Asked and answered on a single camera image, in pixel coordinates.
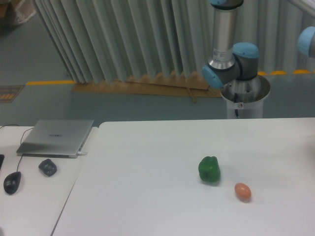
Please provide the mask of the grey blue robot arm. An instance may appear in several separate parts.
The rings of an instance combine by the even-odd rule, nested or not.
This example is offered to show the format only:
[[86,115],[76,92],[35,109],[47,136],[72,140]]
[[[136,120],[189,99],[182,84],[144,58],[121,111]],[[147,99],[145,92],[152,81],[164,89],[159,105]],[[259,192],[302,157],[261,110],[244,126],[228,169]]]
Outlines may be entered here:
[[293,71],[298,56],[315,56],[315,3],[312,0],[212,0],[212,51],[202,73],[221,88],[250,80],[262,69]]

